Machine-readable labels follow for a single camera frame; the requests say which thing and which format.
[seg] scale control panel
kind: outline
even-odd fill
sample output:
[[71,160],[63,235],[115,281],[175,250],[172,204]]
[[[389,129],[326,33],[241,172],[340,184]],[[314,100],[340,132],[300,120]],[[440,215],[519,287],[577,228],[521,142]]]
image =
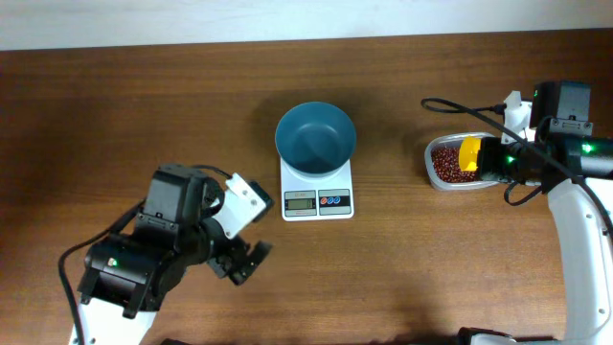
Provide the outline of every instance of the scale control panel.
[[352,213],[348,189],[285,192],[286,217],[337,216]]

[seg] bowl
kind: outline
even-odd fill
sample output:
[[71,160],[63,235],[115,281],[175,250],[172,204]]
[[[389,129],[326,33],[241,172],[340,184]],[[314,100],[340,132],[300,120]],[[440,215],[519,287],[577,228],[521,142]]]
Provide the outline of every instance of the bowl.
[[434,139],[428,144],[425,148],[425,168],[428,170],[428,177],[430,177],[430,183],[434,189],[439,191],[468,191],[481,189],[486,187],[495,186],[498,182],[494,181],[474,181],[474,182],[464,182],[464,183],[447,183],[439,178],[437,173],[434,170],[434,163],[432,162],[432,150],[435,149],[458,149],[464,139],[468,136],[476,137],[476,138],[484,138],[484,137],[493,137],[492,134],[486,132],[472,132],[472,133],[461,133],[461,134],[451,134],[445,135],[444,137]]

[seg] blue bowl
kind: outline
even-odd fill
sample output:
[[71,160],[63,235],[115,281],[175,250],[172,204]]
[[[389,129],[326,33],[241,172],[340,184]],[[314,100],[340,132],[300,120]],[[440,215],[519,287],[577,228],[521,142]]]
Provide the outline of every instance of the blue bowl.
[[279,155],[302,173],[322,174],[342,167],[353,155],[357,136],[352,120],[338,107],[302,103],[287,111],[275,133]]

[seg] wooden table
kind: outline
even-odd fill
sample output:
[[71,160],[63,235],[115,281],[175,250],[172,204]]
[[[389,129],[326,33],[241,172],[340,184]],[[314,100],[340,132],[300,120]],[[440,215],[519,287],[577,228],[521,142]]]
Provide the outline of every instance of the wooden table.
[[[67,342],[58,256],[145,195],[159,164],[213,164],[278,199],[275,127],[313,100],[357,128],[355,217],[289,223],[275,207],[244,231],[275,244],[247,284],[191,268],[144,344],[368,343],[462,326],[562,337],[546,198],[511,208],[504,186],[434,191],[427,143],[492,130],[420,99],[491,105],[540,81],[586,81],[595,134],[611,135],[612,42],[574,31],[1,53],[0,342]],[[84,253],[67,263],[74,287]]]

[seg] red beans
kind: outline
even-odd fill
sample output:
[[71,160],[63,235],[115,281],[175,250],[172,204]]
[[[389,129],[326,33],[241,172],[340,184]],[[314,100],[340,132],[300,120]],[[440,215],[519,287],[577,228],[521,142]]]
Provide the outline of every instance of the red beans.
[[433,149],[432,162],[437,176],[447,183],[476,181],[475,172],[463,172],[458,165],[460,149]]

